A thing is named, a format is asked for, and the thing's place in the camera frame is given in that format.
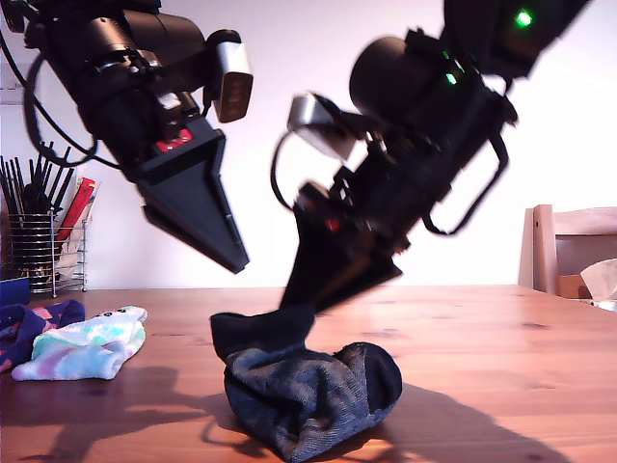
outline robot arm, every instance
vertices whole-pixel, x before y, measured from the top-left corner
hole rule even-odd
[[[353,69],[350,94],[359,114],[320,95],[293,102],[288,130],[345,159],[358,141],[367,156],[342,167],[327,189],[307,183],[293,205],[300,246],[282,306],[318,310],[401,274],[392,256],[410,245],[419,220],[455,234],[508,163],[500,132],[517,114],[507,98],[542,51],[588,0],[444,0],[445,27],[431,38],[370,44]],[[239,272],[248,258],[230,214],[219,170],[225,136],[200,115],[190,93],[204,88],[221,122],[246,114],[253,78],[237,33],[207,40],[188,19],[160,14],[158,0],[2,0],[9,24],[41,50],[25,92],[28,131],[41,153],[34,86],[42,59],[61,79],[86,127],[104,141],[146,200],[149,221]],[[498,75],[505,95],[482,75]],[[480,148],[499,160],[494,178],[453,231],[431,210]],[[276,186],[276,159],[272,182]]]
[[[183,17],[159,13],[159,0],[2,0],[14,32],[40,50],[24,92],[33,145],[42,144],[34,88],[43,60],[75,101],[86,128],[102,140],[144,197],[159,228],[237,273],[248,262],[220,181],[225,135],[200,114],[203,88],[221,123],[243,118],[253,77],[235,31],[207,40]],[[24,16],[28,19],[24,27]]]
[[[508,164],[500,132],[517,120],[506,96],[512,81],[527,77],[587,3],[445,0],[438,39],[410,31],[361,54],[350,80],[359,115],[320,95],[295,98],[289,131],[341,159],[363,140],[367,156],[355,172],[342,167],[329,189],[309,182],[300,190],[293,205],[300,245],[282,306],[322,311],[399,276],[392,256],[408,248],[419,220],[430,232],[456,234]],[[488,89],[483,74],[502,77],[506,95]],[[494,177],[458,226],[440,230],[431,210],[487,141],[499,161]]]

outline metal wire basket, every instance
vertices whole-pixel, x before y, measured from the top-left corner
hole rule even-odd
[[[10,215],[11,246],[5,266],[13,278],[27,277],[33,294],[86,290],[86,227],[57,227],[57,215]],[[64,231],[67,238],[58,240]]]

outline sock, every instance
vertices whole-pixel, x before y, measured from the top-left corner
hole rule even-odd
[[[143,321],[148,313],[124,307],[35,339],[32,361],[13,370],[13,379],[113,379],[146,340]]]
[[[229,406],[292,463],[375,426],[402,392],[400,370],[375,344],[355,342],[334,356],[306,349],[313,320],[309,307],[211,318]]]
[[[0,307],[0,372],[28,362],[38,335],[85,319],[84,306],[72,300],[35,309]]]

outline wooden table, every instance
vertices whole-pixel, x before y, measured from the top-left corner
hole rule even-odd
[[[1,377],[2,462],[280,461],[223,393],[208,317],[272,310],[273,289],[92,291],[88,315],[138,305],[148,339],[110,382]],[[368,340],[403,371],[378,427],[316,461],[617,461],[617,313],[516,286],[389,287],[317,321],[308,347]]]

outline green led light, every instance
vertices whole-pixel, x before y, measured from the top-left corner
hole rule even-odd
[[[526,10],[520,10],[516,22],[519,27],[527,27],[533,22],[533,17]]]

